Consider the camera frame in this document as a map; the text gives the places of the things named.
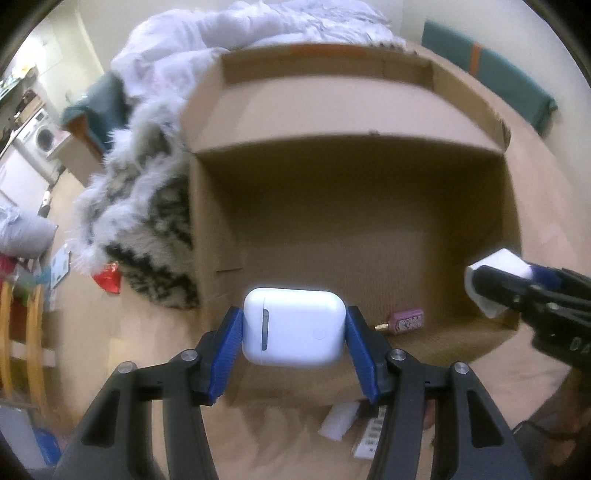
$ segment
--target orange strip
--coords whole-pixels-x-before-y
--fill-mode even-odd
[[[29,294],[27,305],[27,378],[31,401],[39,407],[41,415],[47,417],[49,406],[43,378],[43,348],[41,346],[41,324],[43,319],[43,287],[38,285]]]
[[[12,285],[6,279],[2,283],[0,294],[0,380],[4,388],[4,395],[12,398],[12,376],[10,371],[10,308],[12,306]]]
[[[363,59],[367,56],[367,49],[355,45],[304,44],[293,45],[289,49],[290,55],[299,57],[349,57]]]
[[[482,45],[474,43],[472,46],[472,56],[470,57],[469,73],[473,77],[478,75],[478,68],[480,67],[480,54],[482,53]]]

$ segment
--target plastic bag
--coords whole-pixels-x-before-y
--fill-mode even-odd
[[[18,207],[0,207],[0,252],[9,257],[39,258],[56,234],[52,221]]]

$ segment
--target white cabinet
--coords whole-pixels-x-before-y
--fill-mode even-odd
[[[0,159],[0,204],[8,199],[24,210],[37,213],[49,183],[14,148]]]

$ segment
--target wooden chair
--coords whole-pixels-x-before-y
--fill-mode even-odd
[[[43,368],[56,366],[56,354],[41,346],[43,287],[37,285],[28,296],[24,345],[10,339],[13,292],[14,286],[5,280],[0,290],[0,380],[4,387],[4,395],[8,402],[15,403],[11,361],[12,359],[25,360],[32,405],[39,409],[42,416],[47,417],[50,410],[47,402]]]

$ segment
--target black and white fur blanket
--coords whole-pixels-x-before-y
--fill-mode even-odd
[[[190,154],[178,128],[183,101],[154,98],[115,131],[104,172],[76,200],[76,267],[101,272],[112,261],[131,287],[163,306],[199,304],[189,218]]]

